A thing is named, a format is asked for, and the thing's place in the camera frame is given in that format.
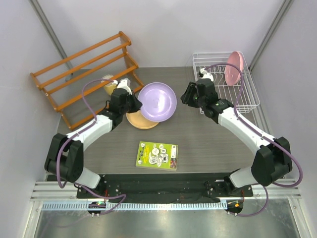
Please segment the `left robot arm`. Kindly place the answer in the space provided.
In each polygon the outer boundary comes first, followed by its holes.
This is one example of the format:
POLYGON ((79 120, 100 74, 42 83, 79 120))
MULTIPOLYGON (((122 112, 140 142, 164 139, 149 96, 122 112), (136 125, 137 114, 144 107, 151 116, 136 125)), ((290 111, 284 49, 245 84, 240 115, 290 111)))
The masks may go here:
POLYGON ((72 133, 57 133, 52 138, 45 170, 56 175, 58 181, 83 185, 88 187, 93 197, 102 197, 106 186, 100 175, 84 167, 84 151, 101 136, 113 131, 126 113, 138 112, 141 107, 142 103, 133 92, 124 88, 115 89, 105 108, 92 121, 72 133))

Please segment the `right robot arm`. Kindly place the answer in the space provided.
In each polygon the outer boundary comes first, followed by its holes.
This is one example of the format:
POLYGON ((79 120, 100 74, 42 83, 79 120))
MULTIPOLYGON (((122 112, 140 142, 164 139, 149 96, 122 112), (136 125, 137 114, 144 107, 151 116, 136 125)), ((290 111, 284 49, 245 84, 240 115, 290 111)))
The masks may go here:
POLYGON ((204 115, 231 131, 253 153, 250 167, 237 169, 224 179, 224 191, 230 196, 242 187, 258 183, 268 186, 292 171, 290 144, 287 139, 265 133, 234 110, 233 104, 220 99, 214 83, 208 79, 190 82, 181 96, 183 104, 200 108, 204 115))

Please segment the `orange plate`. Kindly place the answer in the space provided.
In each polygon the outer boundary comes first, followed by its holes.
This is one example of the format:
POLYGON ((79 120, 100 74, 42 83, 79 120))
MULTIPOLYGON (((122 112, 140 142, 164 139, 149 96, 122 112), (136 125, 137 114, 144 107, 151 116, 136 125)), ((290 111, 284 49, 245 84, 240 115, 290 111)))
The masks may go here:
POLYGON ((129 123, 138 129, 151 129, 158 125, 158 122, 146 119, 140 111, 135 113, 126 113, 126 117, 129 123))

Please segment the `purple plate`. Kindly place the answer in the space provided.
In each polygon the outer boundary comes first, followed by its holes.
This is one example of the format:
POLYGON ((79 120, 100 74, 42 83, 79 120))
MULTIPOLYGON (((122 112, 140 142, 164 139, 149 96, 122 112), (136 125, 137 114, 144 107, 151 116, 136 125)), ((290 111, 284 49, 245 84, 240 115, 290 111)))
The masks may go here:
POLYGON ((142 103, 142 116, 153 122, 163 122, 173 116, 177 107, 174 91, 167 84, 153 82, 147 84, 138 94, 142 103))

